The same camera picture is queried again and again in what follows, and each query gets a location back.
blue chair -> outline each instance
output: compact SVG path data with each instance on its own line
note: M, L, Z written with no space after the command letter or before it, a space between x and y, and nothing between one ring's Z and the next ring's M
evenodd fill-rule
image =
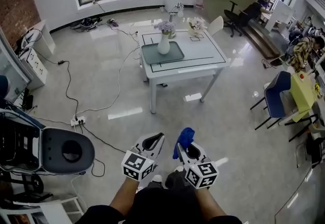
M285 111L283 103L280 97L280 93L289 90L291 88L291 74L289 72L280 72L274 80L269 84L269 86L264 90L264 97L258 101L254 106L250 108L252 110L263 100L266 101L266 107L264 109L269 110L270 117L266 119L262 124L260 124L255 130L259 129L262 125L268 122L271 118L278 118L274 123L272 123L267 128L274 126L282 118L285 117Z

brick wall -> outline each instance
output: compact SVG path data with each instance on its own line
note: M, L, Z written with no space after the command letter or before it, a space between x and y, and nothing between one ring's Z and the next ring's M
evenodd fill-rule
M12 47L26 28L40 21L34 0L0 0L0 26Z

power strip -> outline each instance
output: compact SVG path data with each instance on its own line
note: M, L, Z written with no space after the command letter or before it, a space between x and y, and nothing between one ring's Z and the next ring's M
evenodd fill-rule
M82 121L83 120L83 123L85 124L86 123L86 117L84 116L79 116L78 117L78 120L76 120L75 118L74 119L71 119L71 126L77 126L79 125L79 122L78 121Z

potted plant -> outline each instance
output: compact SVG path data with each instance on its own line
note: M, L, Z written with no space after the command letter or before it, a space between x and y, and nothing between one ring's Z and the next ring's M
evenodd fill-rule
M191 36L197 36L201 33L204 28L207 28L206 26L204 26L204 20L199 17L191 18L188 21L188 26L188 33Z
M161 31L161 41L158 43L158 52L167 54L170 49L168 36L175 31L175 25L170 21L162 21L154 26L155 29Z

yellow table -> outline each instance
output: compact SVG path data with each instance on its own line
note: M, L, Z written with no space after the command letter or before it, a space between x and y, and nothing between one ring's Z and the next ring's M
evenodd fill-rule
M304 72L295 73L291 76L290 93L295 100L299 114L293 118L294 122L298 122L313 106L317 99L317 94L314 91L313 83L309 76Z

